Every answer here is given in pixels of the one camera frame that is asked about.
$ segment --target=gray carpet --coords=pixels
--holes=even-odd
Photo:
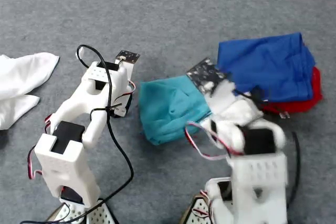
[[[289,210],[294,224],[336,220],[336,0],[0,0],[0,53],[19,57],[47,51],[60,56],[51,78],[32,94],[39,105],[0,133],[1,223],[44,220],[55,207],[43,179],[29,181],[26,155],[43,132],[44,117],[78,85],[84,68],[75,57],[80,43],[107,60],[121,50],[140,53],[133,80],[184,74],[204,57],[216,58],[218,42],[300,31],[322,72],[324,100],[309,113],[277,120],[302,145],[302,182]],[[128,116],[113,119],[117,139],[134,165],[134,181],[109,206],[121,223],[177,223],[193,195],[212,177],[229,174],[225,162],[209,162],[186,140],[155,147],[141,133],[138,92]],[[88,117],[78,122],[87,123]],[[208,148],[208,142],[201,144]],[[292,141],[286,147],[294,175]],[[129,175],[105,129],[88,151],[102,196]]]

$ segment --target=folded cloth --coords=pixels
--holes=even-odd
[[[154,145],[183,137],[187,121],[197,122],[210,112],[187,76],[142,82],[139,96],[143,130]]]
[[[16,59],[0,56],[0,130],[36,106],[39,97],[25,94],[49,79],[58,59],[47,52]]]
[[[270,102],[267,104],[267,106],[263,107],[263,110],[273,113],[279,113],[279,109],[288,113],[306,112],[310,110],[323,98],[321,93],[321,74],[320,70],[316,67],[313,68],[311,85],[313,89],[313,98],[311,100],[295,102]]]
[[[232,74],[237,90],[259,86],[272,102],[312,99],[314,65],[301,33],[219,43],[219,70]]]

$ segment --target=metal base plate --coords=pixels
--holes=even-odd
[[[63,206],[60,211],[58,212],[57,216],[53,220],[59,220],[64,218],[68,214],[68,208],[66,206]],[[77,216],[81,215],[82,213],[76,210],[76,206],[70,205],[70,214],[63,220],[63,221],[69,221]],[[71,224],[115,224],[112,214],[110,213],[109,208],[106,204],[103,204],[101,207],[96,209],[95,211],[89,213],[86,217],[86,221],[84,218],[81,218],[77,221],[72,222]]]

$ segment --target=white cloth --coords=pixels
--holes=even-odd
[[[26,93],[49,79],[58,59],[48,52],[16,59],[0,55],[0,130],[37,105],[39,97]]]

